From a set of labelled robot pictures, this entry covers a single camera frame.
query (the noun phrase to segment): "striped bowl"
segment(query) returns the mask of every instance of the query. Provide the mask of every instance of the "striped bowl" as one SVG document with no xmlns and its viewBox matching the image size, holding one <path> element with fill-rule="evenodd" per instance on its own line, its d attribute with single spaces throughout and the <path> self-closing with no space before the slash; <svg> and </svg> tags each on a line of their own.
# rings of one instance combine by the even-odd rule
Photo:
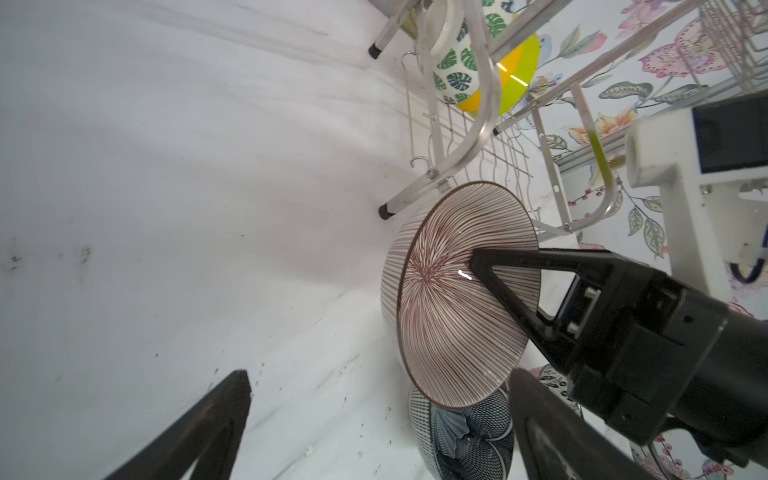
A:
<svg viewBox="0 0 768 480">
<path fill-rule="evenodd" d="M 474 277 L 476 248 L 538 250 L 522 203 L 506 188 L 471 182 L 411 217 L 387 253 L 382 314 L 396 332 L 415 387 L 449 409 L 481 402 L 505 381 L 528 338 Z M 539 270 L 494 267 L 528 308 Z"/>
</svg>

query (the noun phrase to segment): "marble table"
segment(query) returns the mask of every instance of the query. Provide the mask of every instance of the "marble table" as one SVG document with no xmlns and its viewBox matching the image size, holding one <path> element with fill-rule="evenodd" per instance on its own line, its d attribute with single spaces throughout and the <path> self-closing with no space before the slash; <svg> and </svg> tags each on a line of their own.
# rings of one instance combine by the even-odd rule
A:
<svg viewBox="0 0 768 480">
<path fill-rule="evenodd" d="M 103 478 L 234 369 L 232 478 L 429 477 L 379 312 L 407 211 L 376 208 L 417 176 L 411 42 L 367 54 L 384 21 L 366 0 L 3 5 L 0 477 Z"/>
</svg>

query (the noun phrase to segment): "wire rack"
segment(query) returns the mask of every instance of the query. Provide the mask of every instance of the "wire rack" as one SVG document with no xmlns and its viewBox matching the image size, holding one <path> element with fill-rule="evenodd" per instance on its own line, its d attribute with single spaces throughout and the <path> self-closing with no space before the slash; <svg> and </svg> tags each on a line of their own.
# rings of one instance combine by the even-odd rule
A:
<svg viewBox="0 0 768 480">
<path fill-rule="evenodd" d="M 618 195 L 606 154 L 620 151 L 624 146 L 626 130 L 615 132 L 609 137 L 598 137 L 590 108 L 581 92 L 581 83 L 689 12 L 698 11 L 704 34 L 711 38 L 715 48 L 721 53 L 732 78 L 722 84 L 707 87 L 701 84 L 694 70 L 689 66 L 699 91 L 686 101 L 669 108 L 692 107 L 709 101 L 753 93 L 768 86 L 768 0 L 681 0 L 674 8 L 637 31 L 631 38 L 604 53 L 541 97 L 533 98 L 529 95 L 527 107 L 514 115 L 505 115 L 507 118 L 502 120 L 495 115 L 500 101 L 500 86 L 498 82 L 493 81 L 494 78 L 498 79 L 496 62 L 517 48 L 571 0 L 528 2 L 526 9 L 501 35 L 492 40 L 489 40 L 485 31 L 479 0 L 461 1 L 469 26 L 472 50 L 478 59 L 478 65 L 481 66 L 478 72 L 480 90 L 483 92 L 481 107 L 476 118 L 473 119 L 458 108 L 437 99 L 434 84 L 431 82 L 433 60 L 429 49 L 424 48 L 426 39 L 422 32 L 425 28 L 420 24 L 419 37 L 415 43 L 416 53 L 405 53 L 402 63 L 406 70 L 409 116 L 412 119 L 411 165 L 417 167 L 421 161 L 426 171 L 413 184 L 379 208 L 382 218 L 391 217 L 432 188 L 445 193 L 451 186 L 473 180 L 494 181 L 505 185 L 515 193 L 531 214 L 534 225 L 538 229 L 540 241 L 558 235 L 568 235 L 612 215 L 617 206 L 614 202 Z M 386 45 L 389 41 L 387 35 L 391 38 L 392 29 L 398 27 L 399 18 L 404 18 L 403 12 L 406 9 L 409 12 L 414 11 L 417 19 L 423 21 L 424 6 L 419 0 L 404 0 L 400 8 L 402 9 L 400 13 L 390 18 L 388 27 L 369 49 L 374 58 L 377 56 L 374 55 L 374 51 L 380 52 L 379 46 L 383 48 L 383 45 Z M 425 92 L 427 112 L 420 115 L 412 114 L 411 90 L 408 87 L 413 80 L 408 79 L 405 64 L 405 59 L 409 55 L 415 55 L 423 67 L 419 83 L 422 85 L 421 90 Z M 574 97 L 575 106 L 590 142 L 579 151 L 562 157 L 553 157 L 545 141 L 545 126 L 541 122 L 539 110 L 569 91 Z M 413 128 L 414 124 L 418 124 L 423 118 L 427 120 L 431 134 L 427 139 L 427 155 L 416 156 Z M 517 124 L 523 118 L 533 120 L 535 139 L 531 139 L 531 136 L 518 128 Z M 532 173 L 542 172 L 540 168 L 535 168 L 537 167 L 535 162 L 542 162 L 546 166 L 547 180 L 554 193 L 561 219 L 561 225 L 558 227 L 542 223 L 541 209 L 531 201 L 531 186 L 542 180 L 535 178 Z M 559 171 L 585 163 L 597 165 L 605 180 L 606 190 L 601 204 L 591 215 L 571 220 L 568 202 L 560 185 Z"/>
</svg>

